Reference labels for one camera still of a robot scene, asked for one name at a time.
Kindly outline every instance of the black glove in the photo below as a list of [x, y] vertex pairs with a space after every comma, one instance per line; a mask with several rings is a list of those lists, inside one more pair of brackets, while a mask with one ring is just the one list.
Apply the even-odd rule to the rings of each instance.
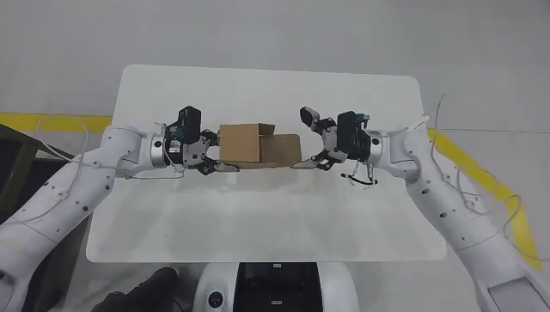
[[178, 283], [178, 273], [173, 268], [157, 270], [153, 276], [128, 294], [116, 291], [95, 305], [92, 312], [151, 312], [157, 311], [172, 300], [172, 290]]

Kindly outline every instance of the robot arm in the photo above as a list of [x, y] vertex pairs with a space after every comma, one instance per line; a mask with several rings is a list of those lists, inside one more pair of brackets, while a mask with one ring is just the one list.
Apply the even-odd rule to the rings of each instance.
[[[352, 119], [350, 113], [355, 114], [341, 114], [348, 115], [342, 120]], [[368, 134], [361, 119], [368, 118], [359, 116], [355, 118], [355, 124], [349, 121], [340, 124], [339, 117], [334, 126], [338, 133], [338, 148], [333, 150], [340, 156], [347, 156], [345, 159], [359, 160], [368, 168], [380, 168], [405, 180], [406, 190], [414, 204], [466, 267], [474, 282], [481, 310], [550, 311], [550, 281], [527, 265], [498, 232], [476, 194], [461, 193], [457, 188], [458, 180], [465, 192], [474, 193], [475, 188], [457, 166], [436, 151], [432, 159], [431, 141], [425, 127], [420, 125], [386, 134]], [[340, 142], [339, 137], [343, 134], [348, 139]], [[357, 153], [368, 155], [365, 159]], [[372, 182], [372, 170], [367, 171]]]
[[113, 190], [115, 177], [175, 165], [207, 175], [235, 172], [206, 155], [217, 134], [200, 131], [200, 111], [186, 107], [165, 134], [109, 126], [101, 146], [62, 167], [0, 225], [0, 311], [22, 308], [40, 262]]

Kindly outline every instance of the white table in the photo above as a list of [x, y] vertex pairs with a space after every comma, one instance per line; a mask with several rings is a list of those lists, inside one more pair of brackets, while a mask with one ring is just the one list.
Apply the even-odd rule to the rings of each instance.
[[[409, 76], [131, 65], [113, 123], [158, 131], [155, 121], [171, 123], [188, 105], [202, 110], [203, 128], [265, 122], [276, 133], [297, 133], [304, 158], [321, 149], [321, 137], [302, 124], [302, 106], [321, 117], [367, 113], [370, 128], [385, 129], [423, 113], [418, 82]], [[403, 180], [377, 170], [380, 184], [364, 191], [339, 177], [353, 166], [117, 180], [94, 212], [87, 256], [94, 262], [442, 259], [445, 242]], [[170, 168], [142, 175], [167, 174]]]

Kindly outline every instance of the yellow tape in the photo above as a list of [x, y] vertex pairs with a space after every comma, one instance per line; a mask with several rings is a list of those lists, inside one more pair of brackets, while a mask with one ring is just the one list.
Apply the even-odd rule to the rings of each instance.
[[[429, 130], [430, 138], [433, 139], [435, 135], [434, 130]], [[477, 184], [485, 188], [488, 192], [494, 194], [498, 201], [508, 201], [506, 203], [506, 210], [511, 217], [516, 212], [518, 199], [509, 199], [510, 196], [515, 195], [513, 190], [509, 189], [502, 182], [495, 182], [494, 178], [488, 174], [481, 166], [462, 149], [453, 144], [449, 138], [445, 137], [441, 132], [437, 134], [436, 148], [442, 155], [455, 162], [456, 165], [474, 180]], [[514, 236], [516, 245], [523, 253], [528, 254], [531, 257], [538, 258], [536, 251], [535, 239], [531, 233], [529, 221], [527, 219], [527, 212], [523, 205], [520, 206], [516, 216], [510, 222], [510, 228], [512, 235]], [[535, 260], [522, 255], [523, 259], [529, 263], [533, 268], [542, 271], [542, 264], [539, 260]]]
[[[20, 132], [30, 132], [36, 130], [36, 126], [44, 116], [44, 114], [0, 113], [0, 123]], [[110, 116], [75, 116], [86, 124], [90, 133], [105, 131], [105, 128], [111, 125], [112, 121]], [[44, 121], [41, 129], [45, 132], [83, 132], [82, 125], [76, 120], [63, 116], [51, 117]], [[433, 138], [435, 131], [429, 130], [429, 134], [430, 137]], [[514, 191], [501, 182], [495, 183], [491, 175], [483, 170], [471, 156], [453, 144], [441, 132], [437, 134], [436, 148], [442, 155], [455, 162], [472, 180], [484, 187], [488, 192], [494, 193], [497, 200], [506, 201], [510, 196], [515, 194]], [[516, 211], [517, 203], [517, 199], [512, 199], [506, 204], [506, 209], [510, 216]], [[532, 257], [538, 257], [535, 240], [531, 233], [527, 213], [523, 206], [520, 207], [518, 213], [510, 222], [510, 228], [517, 247], [525, 254], [529, 254]], [[523, 256], [523, 258], [533, 268], [542, 271], [542, 264], [539, 260], [534, 260], [525, 256]]]
[[[80, 119], [90, 133], [101, 133], [105, 131], [108, 125], [111, 125], [110, 116], [85, 116], [71, 115]], [[0, 113], [0, 124], [6, 125], [19, 132], [32, 132], [44, 114], [40, 113]], [[42, 123], [40, 129], [44, 132], [83, 132], [83, 126], [73, 118], [67, 118], [63, 115], [52, 116]]]

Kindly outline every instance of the cardboard box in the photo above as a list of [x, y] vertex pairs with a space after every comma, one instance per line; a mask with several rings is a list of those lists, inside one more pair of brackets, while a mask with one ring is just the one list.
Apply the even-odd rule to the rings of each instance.
[[275, 125], [220, 126], [220, 160], [238, 168], [284, 168], [302, 160], [297, 134], [273, 134]]

